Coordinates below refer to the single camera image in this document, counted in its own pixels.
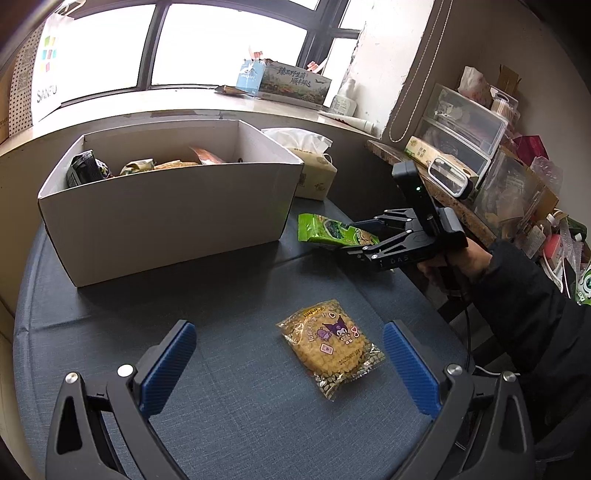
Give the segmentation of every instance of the human hand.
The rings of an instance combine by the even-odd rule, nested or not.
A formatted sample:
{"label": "human hand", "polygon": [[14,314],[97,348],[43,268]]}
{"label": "human hand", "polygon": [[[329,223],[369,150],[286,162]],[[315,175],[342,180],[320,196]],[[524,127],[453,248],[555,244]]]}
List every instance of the human hand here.
{"label": "human hand", "polygon": [[[457,267],[470,281],[475,281],[484,273],[491,263],[492,255],[470,239],[468,246],[460,251],[449,252],[447,260],[450,266]],[[417,264],[418,269],[433,283],[437,276],[434,269],[446,267],[448,264],[442,254],[438,254],[430,260]]]}

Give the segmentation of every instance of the window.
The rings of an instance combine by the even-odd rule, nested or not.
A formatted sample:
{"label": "window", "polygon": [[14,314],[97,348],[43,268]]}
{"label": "window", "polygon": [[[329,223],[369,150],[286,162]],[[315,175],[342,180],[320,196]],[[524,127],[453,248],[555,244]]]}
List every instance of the window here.
{"label": "window", "polygon": [[341,28],[361,30],[365,25],[369,11],[373,7],[374,2],[371,0],[349,0],[349,5],[347,5],[347,10],[339,26]]}
{"label": "window", "polygon": [[333,97],[338,93],[345,73],[351,63],[353,50],[357,45],[356,38],[335,38],[333,40],[332,48],[330,49],[329,60],[324,67],[323,75],[332,80],[330,88],[324,104],[330,106]]}
{"label": "window", "polygon": [[62,101],[138,83],[154,5],[118,8],[74,20],[64,32]]}
{"label": "window", "polygon": [[318,6],[318,0],[290,0],[295,4],[301,5],[302,7],[309,8],[310,10],[316,10]]}
{"label": "window", "polygon": [[100,0],[63,36],[62,105],[121,91],[235,85],[249,47],[338,91],[372,0]]}
{"label": "window", "polygon": [[306,30],[275,20],[208,5],[171,5],[152,76],[153,85],[236,85],[252,51],[295,65]]}

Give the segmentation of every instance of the white tube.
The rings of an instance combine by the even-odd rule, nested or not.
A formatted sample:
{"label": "white tube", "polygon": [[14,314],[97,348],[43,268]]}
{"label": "white tube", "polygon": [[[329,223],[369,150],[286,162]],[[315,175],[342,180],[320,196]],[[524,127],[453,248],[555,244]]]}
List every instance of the white tube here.
{"label": "white tube", "polygon": [[372,128],[374,127],[374,123],[370,122],[369,120],[363,120],[361,118],[355,118],[354,116],[344,116],[338,115],[336,113],[329,113],[329,112],[318,112],[320,115],[324,115],[328,118],[332,118],[333,120],[338,120],[339,122],[343,122],[344,124],[349,125],[350,127],[356,128],[371,135]]}

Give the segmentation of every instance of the packaged cookie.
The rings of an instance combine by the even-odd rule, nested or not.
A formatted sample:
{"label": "packaged cookie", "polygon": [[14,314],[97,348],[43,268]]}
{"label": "packaged cookie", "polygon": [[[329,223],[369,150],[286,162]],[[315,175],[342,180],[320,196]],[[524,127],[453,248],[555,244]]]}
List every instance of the packaged cookie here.
{"label": "packaged cookie", "polygon": [[277,326],[328,399],[385,358],[336,300],[301,309]]}

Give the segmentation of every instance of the window blind cord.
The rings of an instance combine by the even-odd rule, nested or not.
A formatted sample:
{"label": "window blind cord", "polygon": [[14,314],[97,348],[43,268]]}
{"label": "window blind cord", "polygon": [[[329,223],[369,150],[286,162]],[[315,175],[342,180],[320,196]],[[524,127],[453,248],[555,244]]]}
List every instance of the window blind cord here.
{"label": "window blind cord", "polygon": [[429,45],[431,44],[431,37],[433,36],[433,32],[435,31],[435,27],[437,26],[437,21],[439,20],[439,14],[441,13],[441,9],[443,7],[444,1],[445,0],[441,0],[441,3],[439,5],[439,10],[437,11],[437,16],[435,17],[435,22],[433,22],[433,27],[431,28],[431,33],[429,34],[429,38],[427,39],[427,44],[425,45],[425,48],[423,50],[423,54],[421,55],[421,58],[418,61],[417,69],[415,70],[415,72],[413,74],[413,78],[410,80],[410,84],[408,85],[408,88],[407,88],[406,92],[404,93],[404,96],[402,97],[402,102],[400,102],[400,105],[398,105],[398,109],[396,110],[396,113],[394,114],[394,118],[392,118],[392,122],[390,123],[390,128],[388,129],[388,136],[390,138],[390,141],[393,143],[400,142],[405,137],[405,135],[408,133],[408,129],[410,128],[410,124],[413,121],[414,114],[417,111],[418,104],[420,103],[421,98],[423,97],[423,92],[425,91],[425,85],[427,84],[427,80],[429,79],[429,75],[431,75],[431,70],[433,68],[433,64],[435,63],[435,59],[437,58],[437,53],[439,52],[439,47],[441,46],[441,40],[443,39],[443,35],[445,34],[445,30],[447,28],[447,20],[449,20],[449,14],[452,11],[453,0],[450,0],[450,2],[449,2],[449,7],[447,9],[447,15],[445,18],[445,22],[443,24],[441,36],[439,37],[439,41],[437,42],[437,48],[435,49],[435,54],[433,55],[431,65],[429,65],[429,71],[427,72],[427,76],[425,77],[425,81],[423,82],[423,87],[421,88],[421,93],[418,96],[417,103],[415,103],[415,105],[414,105],[413,112],[411,113],[410,118],[408,119],[408,124],[406,126],[406,129],[404,130],[404,133],[402,134],[402,136],[399,139],[394,140],[392,138],[392,127],[394,126],[394,122],[398,118],[398,114],[400,113],[400,110],[404,104],[404,101],[406,100],[406,97],[407,97],[411,87],[413,86],[414,79],[416,78],[417,73],[421,68],[421,63],[423,63],[423,58],[425,56],[425,53],[427,52],[427,49],[429,48]]}

